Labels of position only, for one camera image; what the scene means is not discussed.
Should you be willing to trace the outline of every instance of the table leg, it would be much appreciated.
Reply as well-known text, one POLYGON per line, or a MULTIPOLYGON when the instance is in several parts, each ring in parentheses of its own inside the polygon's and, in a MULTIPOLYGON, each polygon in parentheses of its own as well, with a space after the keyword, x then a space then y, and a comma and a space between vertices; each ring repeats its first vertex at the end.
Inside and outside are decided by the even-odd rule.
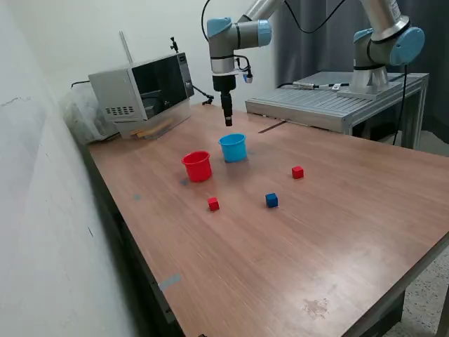
POLYGON ((380 337, 385 335, 396 323, 402 320, 402 312, 406 292, 404 291, 386 312, 381 316, 380 320, 367 330, 361 337, 380 337))
POLYGON ((427 85, 424 85, 419 93, 406 99, 406 106, 403 112, 402 147, 417 149, 420 145, 422 117, 424 115, 426 95, 427 85))
POLYGON ((349 125, 347 123, 347 120, 344 118, 343 119, 343 126, 342 126, 342 133, 344 135, 348 135, 348 136, 352 136, 352 125, 349 125))
POLYGON ((444 300, 443 311, 441 312, 440 324, 436 337, 449 337, 449 289, 446 292, 446 299, 444 300))

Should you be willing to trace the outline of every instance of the red cup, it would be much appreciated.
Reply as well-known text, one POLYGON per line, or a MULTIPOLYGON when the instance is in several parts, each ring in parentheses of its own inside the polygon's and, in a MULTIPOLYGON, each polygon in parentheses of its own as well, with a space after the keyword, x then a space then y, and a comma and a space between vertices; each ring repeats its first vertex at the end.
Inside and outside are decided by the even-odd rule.
POLYGON ((194 183, 205 181, 212 175, 207 151, 195 151, 182 158, 189 178, 194 183))

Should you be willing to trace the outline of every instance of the cube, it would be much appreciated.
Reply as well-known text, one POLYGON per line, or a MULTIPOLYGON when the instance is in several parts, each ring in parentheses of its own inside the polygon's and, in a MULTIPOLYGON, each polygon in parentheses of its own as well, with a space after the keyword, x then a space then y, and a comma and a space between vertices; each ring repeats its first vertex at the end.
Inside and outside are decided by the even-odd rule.
POLYGON ((276 193, 265 195, 265 201, 267 202, 267 207, 270 209, 278 206, 278 197, 276 193))
POLYGON ((304 169, 301 166, 292 168, 292 176, 294 179, 301 179, 304 177, 304 169))
POLYGON ((218 209, 220 209, 220 205, 218 204, 217 198, 210 198, 208 199, 209 209, 211 212, 214 212, 218 209))

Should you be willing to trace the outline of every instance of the floor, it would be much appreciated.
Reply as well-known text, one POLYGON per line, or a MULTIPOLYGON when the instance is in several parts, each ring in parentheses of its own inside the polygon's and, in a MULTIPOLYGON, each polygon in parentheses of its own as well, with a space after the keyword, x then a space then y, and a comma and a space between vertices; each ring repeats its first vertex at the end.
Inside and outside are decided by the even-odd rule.
MULTIPOLYGON (((393 138, 384 140, 393 143, 393 138)), ((423 131, 419 150, 449 157, 449 144, 433 133, 423 131)), ((435 336, 449 283, 449 248, 447 248, 406 291, 403 320, 385 336, 435 336)))

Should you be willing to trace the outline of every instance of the cable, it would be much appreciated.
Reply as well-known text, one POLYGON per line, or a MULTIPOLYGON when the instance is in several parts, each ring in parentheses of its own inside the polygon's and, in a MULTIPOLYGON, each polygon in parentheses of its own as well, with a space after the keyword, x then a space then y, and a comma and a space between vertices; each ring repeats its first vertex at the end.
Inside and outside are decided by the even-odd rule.
POLYGON ((277 86, 277 89, 282 88, 283 86, 292 86, 292 85, 293 85, 293 82, 282 83, 277 86))
POLYGON ((396 138, 399 133, 399 126, 401 125, 402 114, 404 112, 404 105, 406 103, 406 89, 407 89, 407 65, 404 67, 404 87, 402 89, 401 111, 399 112, 398 125, 396 125, 396 133, 394 134, 393 145, 396 144, 396 138))
POLYGON ((206 32, 204 31, 204 12, 206 12, 206 7, 208 6, 209 2, 210 0, 206 1, 203 7, 203 12, 201 13, 201 30, 203 30, 204 39, 206 39, 206 41, 209 41, 209 39, 206 35, 206 32))
POLYGON ((206 104, 212 104, 213 99, 214 99, 215 97, 213 97, 212 95, 208 95, 207 93, 205 93, 205 92, 202 91, 201 89, 195 87, 194 85, 192 85, 192 86, 194 87, 194 89, 195 89, 196 91, 198 91, 198 92, 201 93, 204 97, 207 98, 207 100, 205 100, 205 101, 202 103, 203 105, 206 105, 206 104))
POLYGON ((402 79, 406 74, 400 74, 398 76, 388 79, 388 82, 396 82, 398 79, 402 79))
POLYGON ((72 85, 70 86, 70 88, 73 88, 74 86, 76 86, 77 84, 82 84, 82 83, 89 83, 90 81, 80 81, 80 82, 75 82, 72 83, 72 85))
POLYGON ((240 69, 242 72, 246 72, 246 71, 248 71, 249 69, 251 69, 250 61, 249 61, 249 59, 248 59, 245 55, 236 55, 236 54, 234 54, 234 57, 237 58, 237 59, 236 59, 237 65, 239 66, 239 69, 240 69), (246 67, 245 67, 245 68, 240 68, 240 60, 239 60, 239 58, 243 58, 243 59, 246 61, 246 67))
POLYGON ((293 16, 293 19, 296 22, 297 27, 300 29, 301 32, 305 33, 305 34, 313 34, 315 33, 318 29, 322 28, 322 26, 324 26, 326 24, 326 22, 329 21, 329 19, 332 17, 332 15, 334 15, 334 13, 337 11, 337 9, 345 2, 346 0, 341 0, 341 2, 337 5, 337 7, 334 8, 334 10, 332 11, 331 14, 329 14, 329 16, 314 30, 304 30, 301 28, 300 23, 297 21, 297 18, 292 10, 292 8, 290 7, 290 4, 288 3, 288 0, 285 1, 285 4, 287 5, 288 10, 290 11, 290 14, 293 16))

